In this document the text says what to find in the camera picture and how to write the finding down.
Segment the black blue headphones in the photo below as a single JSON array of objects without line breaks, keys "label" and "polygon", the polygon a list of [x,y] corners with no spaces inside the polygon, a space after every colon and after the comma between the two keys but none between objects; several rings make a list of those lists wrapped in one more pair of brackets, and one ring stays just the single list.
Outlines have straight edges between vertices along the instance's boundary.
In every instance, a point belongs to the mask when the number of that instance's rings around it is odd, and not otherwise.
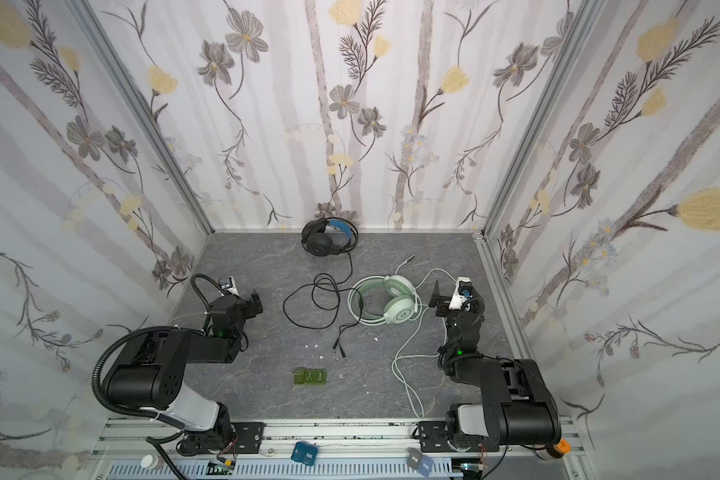
[{"label": "black blue headphones", "polygon": [[339,217],[321,217],[309,221],[303,227],[301,245],[313,256],[326,257],[352,251],[358,237],[358,230],[351,221]]}]

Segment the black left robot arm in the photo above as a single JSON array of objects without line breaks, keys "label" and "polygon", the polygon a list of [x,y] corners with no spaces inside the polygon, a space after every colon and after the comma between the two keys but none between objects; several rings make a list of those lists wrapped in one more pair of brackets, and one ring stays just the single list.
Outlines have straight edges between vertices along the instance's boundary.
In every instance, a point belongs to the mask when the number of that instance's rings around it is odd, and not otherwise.
[{"label": "black left robot arm", "polygon": [[112,413],[176,428],[171,437],[148,441],[160,454],[171,441],[182,456],[228,453],[240,442],[228,408],[188,386],[185,371],[190,364],[232,363],[250,345],[246,323],[264,306],[255,290],[242,297],[232,277],[194,274],[189,283],[204,307],[202,327],[153,326],[124,335],[96,361],[92,393]]}]

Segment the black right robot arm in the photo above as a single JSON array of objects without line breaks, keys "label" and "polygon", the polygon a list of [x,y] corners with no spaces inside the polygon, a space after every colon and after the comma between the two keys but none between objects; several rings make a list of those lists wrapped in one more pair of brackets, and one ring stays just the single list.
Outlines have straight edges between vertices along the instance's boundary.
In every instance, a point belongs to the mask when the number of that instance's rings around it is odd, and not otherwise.
[{"label": "black right robot arm", "polygon": [[444,295],[435,286],[428,306],[444,320],[446,339],[438,348],[437,366],[451,381],[479,390],[477,403],[457,403],[445,417],[449,446],[481,446],[495,452],[503,446],[550,447],[562,439],[555,400],[535,361],[489,356],[479,351],[486,304],[467,278]]}]

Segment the mint green headphones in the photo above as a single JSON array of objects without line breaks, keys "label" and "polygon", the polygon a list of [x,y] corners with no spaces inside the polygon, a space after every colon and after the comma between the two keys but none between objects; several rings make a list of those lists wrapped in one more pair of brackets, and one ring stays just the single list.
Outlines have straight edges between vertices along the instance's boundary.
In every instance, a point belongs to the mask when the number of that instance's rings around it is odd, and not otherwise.
[{"label": "mint green headphones", "polygon": [[[375,290],[383,290],[389,297],[381,313],[365,307],[365,299]],[[416,320],[424,311],[416,287],[401,275],[372,275],[359,280],[347,296],[350,314],[366,326],[401,324]]]}]

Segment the green plastic block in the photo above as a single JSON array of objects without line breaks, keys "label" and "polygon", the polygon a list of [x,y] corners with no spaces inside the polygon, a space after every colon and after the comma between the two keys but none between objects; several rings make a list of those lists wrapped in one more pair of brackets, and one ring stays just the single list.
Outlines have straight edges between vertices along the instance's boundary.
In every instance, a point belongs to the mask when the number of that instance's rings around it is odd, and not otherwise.
[{"label": "green plastic block", "polygon": [[327,373],[324,369],[298,368],[293,373],[295,385],[325,385]]}]

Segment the grey blue tag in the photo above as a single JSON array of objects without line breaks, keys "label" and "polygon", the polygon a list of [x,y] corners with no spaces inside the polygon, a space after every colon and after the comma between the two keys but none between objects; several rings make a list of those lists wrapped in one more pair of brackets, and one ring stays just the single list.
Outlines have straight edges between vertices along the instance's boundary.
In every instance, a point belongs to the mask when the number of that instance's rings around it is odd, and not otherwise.
[{"label": "grey blue tag", "polygon": [[434,469],[434,461],[417,448],[407,449],[406,465],[422,477],[431,476]]}]

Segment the small circuit board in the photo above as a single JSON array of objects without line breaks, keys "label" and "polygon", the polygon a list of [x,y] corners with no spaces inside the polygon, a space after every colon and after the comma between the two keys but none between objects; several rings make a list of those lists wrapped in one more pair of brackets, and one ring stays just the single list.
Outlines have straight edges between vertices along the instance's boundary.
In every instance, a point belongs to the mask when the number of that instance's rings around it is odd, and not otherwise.
[{"label": "small circuit board", "polygon": [[232,475],[235,469],[235,462],[232,460],[215,460],[208,463],[207,475]]}]

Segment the blue square tag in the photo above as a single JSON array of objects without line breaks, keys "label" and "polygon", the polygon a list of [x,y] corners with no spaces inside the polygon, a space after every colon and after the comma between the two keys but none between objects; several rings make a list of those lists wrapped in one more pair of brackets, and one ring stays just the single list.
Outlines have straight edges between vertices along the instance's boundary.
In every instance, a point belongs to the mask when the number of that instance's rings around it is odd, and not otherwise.
[{"label": "blue square tag", "polygon": [[295,443],[291,454],[291,460],[298,464],[312,467],[315,465],[319,448],[316,445],[298,441]]}]

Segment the orange emergency button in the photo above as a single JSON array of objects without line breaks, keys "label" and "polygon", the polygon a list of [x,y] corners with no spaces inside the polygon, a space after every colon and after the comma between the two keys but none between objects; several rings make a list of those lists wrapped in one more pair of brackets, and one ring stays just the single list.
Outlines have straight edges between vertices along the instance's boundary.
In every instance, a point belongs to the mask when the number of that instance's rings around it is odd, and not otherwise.
[{"label": "orange emergency button", "polygon": [[559,442],[545,446],[536,452],[537,456],[544,461],[560,460],[572,450],[570,443],[561,439]]}]

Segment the white round cap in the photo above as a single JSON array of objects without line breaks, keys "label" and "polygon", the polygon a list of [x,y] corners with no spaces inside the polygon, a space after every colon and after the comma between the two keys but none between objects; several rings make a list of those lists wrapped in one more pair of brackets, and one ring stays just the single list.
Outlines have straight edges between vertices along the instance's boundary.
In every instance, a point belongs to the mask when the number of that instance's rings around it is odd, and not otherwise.
[{"label": "white round cap", "polygon": [[142,457],[140,467],[144,470],[159,470],[164,464],[162,458],[155,454],[149,454]]}]

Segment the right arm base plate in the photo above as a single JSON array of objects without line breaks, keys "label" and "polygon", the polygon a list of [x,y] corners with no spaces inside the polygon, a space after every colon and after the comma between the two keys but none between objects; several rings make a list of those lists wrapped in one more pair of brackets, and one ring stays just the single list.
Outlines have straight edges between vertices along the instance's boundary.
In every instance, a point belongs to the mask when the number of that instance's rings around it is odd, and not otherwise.
[{"label": "right arm base plate", "polygon": [[419,442],[423,453],[450,453],[455,447],[449,438],[449,429],[445,421],[421,421],[415,427],[412,438]]}]

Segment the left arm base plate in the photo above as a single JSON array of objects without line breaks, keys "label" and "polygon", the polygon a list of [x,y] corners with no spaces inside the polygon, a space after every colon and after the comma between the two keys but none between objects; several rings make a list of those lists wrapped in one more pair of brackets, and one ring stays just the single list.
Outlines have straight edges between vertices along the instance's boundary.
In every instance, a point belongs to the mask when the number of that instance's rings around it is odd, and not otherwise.
[{"label": "left arm base plate", "polygon": [[236,422],[233,424],[234,438],[228,453],[256,455],[264,439],[264,422]]}]

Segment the aluminium frame rail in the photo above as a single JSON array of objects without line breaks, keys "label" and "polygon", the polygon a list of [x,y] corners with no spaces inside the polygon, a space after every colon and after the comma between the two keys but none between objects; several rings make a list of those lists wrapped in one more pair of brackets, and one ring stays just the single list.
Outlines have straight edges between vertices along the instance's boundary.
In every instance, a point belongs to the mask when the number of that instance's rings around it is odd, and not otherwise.
[{"label": "aluminium frame rail", "polygon": [[[291,460],[292,450],[298,441],[319,448],[317,460],[359,458],[407,458],[408,448],[419,449],[412,433],[421,421],[436,419],[306,419],[306,420],[237,420],[236,422],[264,422],[264,439],[256,455],[233,453],[198,454],[192,457],[179,455],[177,441],[162,445],[160,454],[148,441],[173,436],[173,430],[157,423],[138,420],[112,419],[93,448],[91,458],[83,468],[82,478],[97,478],[107,473],[115,461],[138,460],[155,454],[177,475],[175,460],[232,460],[286,459]],[[572,450],[560,460],[544,461],[536,452],[522,446],[503,446],[496,452],[472,446],[450,453],[424,453],[433,461],[450,459],[453,471],[463,478],[453,479],[593,479],[596,474],[585,453],[582,439],[573,423],[561,421],[563,438]]]}]

